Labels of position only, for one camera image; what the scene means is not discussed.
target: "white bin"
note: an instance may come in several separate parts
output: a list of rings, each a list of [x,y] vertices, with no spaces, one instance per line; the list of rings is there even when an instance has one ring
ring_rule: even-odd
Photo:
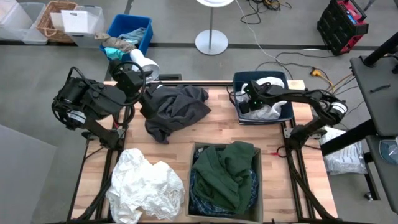
[[[92,27],[87,27],[88,32],[67,32],[67,27],[65,26],[65,33],[70,36],[70,38],[79,47],[90,47],[98,48],[101,45],[100,40],[94,39],[94,34],[96,32],[104,32],[105,18],[101,7],[98,6],[77,6],[75,11],[87,11],[94,15],[94,18],[88,17],[87,19],[93,19],[93,21],[88,21],[88,24]]]
[[[0,38],[22,40],[33,21],[20,4],[15,4],[0,21]]]
[[[36,25],[43,16],[45,10],[44,3],[25,2],[21,3],[22,8],[29,15],[30,19],[34,21],[30,29],[26,31],[25,37],[22,41],[25,44],[42,45],[46,44],[49,40],[40,31],[37,30]]]

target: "white plastic bag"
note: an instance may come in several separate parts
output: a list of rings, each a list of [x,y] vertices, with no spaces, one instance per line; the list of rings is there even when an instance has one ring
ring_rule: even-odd
[[[106,193],[116,223],[135,224],[141,207],[147,215],[173,221],[181,212],[185,190],[178,175],[165,162],[154,165],[138,149],[126,149],[113,169]]]
[[[345,131],[325,126],[324,129],[327,131],[321,139],[320,144],[324,144],[333,138],[340,136]],[[350,146],[345,147],[337,152],[329,154],[323,158],[325,161],[326,171],[330,175],[355,173],[355,174],[367,174],[365,160],[363,158],[363,150],[361,142],[354,143]]]

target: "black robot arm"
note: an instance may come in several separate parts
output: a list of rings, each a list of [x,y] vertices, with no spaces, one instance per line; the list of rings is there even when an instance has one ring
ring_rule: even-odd
[[[259,85],[252,80],[244,91],[250,97],[248,104],[251,108],[267,104],[272,106],[279,101],[307,103],[312,106],[318,117],[306,125],[298,125],[289,133],[290,149],[301,149],[309,136],[326,125],[336,125],[347,112],[344,101],[339,100],[325,90],[286,90],[279,85],[265,83]]]
[[[149,119],[155,114],[155,106],[145,91],[145,76],[151,72],[144,72],[134,62],[113,62],[113,65],[111,75],[118,81],[116,86],[89,80],[79,69],[72,67],[64,86],[53,99],[52,111],[68,129],[87,129],[99,137],[102,146],[122,150],[121,133],[115,129],[107,130],[96,121],[112,115],[114,122],[119,124],[116,115],[125,106],[130,107],[130,114],[125,114],[125,123],[119,125],[128,124],[134,117],[134,104],[137,102],[142,105],[141,113]],[[129,65],[129,68],[123,69],[123,65]],[[133,65],[139,69],[138,72],[130,69]],[[73,71],[80,77],[72,77]]]

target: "red toolbox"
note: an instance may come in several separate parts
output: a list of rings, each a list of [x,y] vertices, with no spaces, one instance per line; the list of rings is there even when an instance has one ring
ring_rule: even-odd
[[[348,53],[368,33],[365,12],[354,0],[331,0],[317,29],[333,55]]]

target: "gray concrete floor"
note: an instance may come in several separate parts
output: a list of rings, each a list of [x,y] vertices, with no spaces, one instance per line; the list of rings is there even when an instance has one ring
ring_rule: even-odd
[[[239,1],[249,12],[245,1]],[[262,14],[263,24],[252,26],[260,44],[312,44],[319,45],[319,35],[309,27],[327,5],[324,1],[288,0],[296,11],[282,10]],[[100,1],[79,0],[79,4],[94,4],[104,9],[107,24],[114,15],[123,13],[127,0]],[[398,30],[398,9],[392,0],[377,0],[369,10],[372,22],[363,45],[378,45]],[[235,4],[215,11],[215,27],[225,32],[231,43],[253,44],[247,27],[239,22],[241,17]],[[200,31],[208,28],[208,9],[196,1],[183,0],[135,0],[132,14],[150,16],[154,20],[152,42],[193,43]],[[309,20],[301,21],[295,15],[307,13]],[[296,30],[302,26],[304,32]],[[271,55],[280,52],[301,52],[314,55],[330,55],[326,51],[267,50]],[[57,94],[71,66],[78,67],[88,78],[104,79],[108,61],[98,49],[50,46],[0,45],[0,124],[20,131],[58,147],[47,176],[45,187],[35,210],[35,223],[58,222],[67,216],[76,178],[83,158],[85,140],[80,132],[69,131],[60,124],[50,110],[52,98]],[[332,81],[350,73],[349,59],[367,55],[366,51],[353,51],[340,57],[321,59],[296,55],[284,55],[283,62],[313,65],[327,72]],[[260,63],[271,61],[258,49],[227,49],[221,55],[206,56],[194,48],[150,48],[147,57],[154,59],[162,73],[181,73],[184,80],[230,80],[238,71],[254,70]],[[265,65],[263,70],[280,70],[277,65]],[[309,89],[326,88],[327,84],[309,76],[309,70],[289,67],[295,79],[305,80]],[[356,86],[351,82],[348,87]],[[349,108],[354,108],[363,98],[355,88],[341,95]],[[349,128],[369,119],[365,105],[345,117],[343,124]],[[344,220],[369,223],[398,223],[398,215],[392,213],[380,181],[377,179],[382,200],[368,203],[363,194],[368,191],[362,175],[331,176],[330,184],[339,217]]]

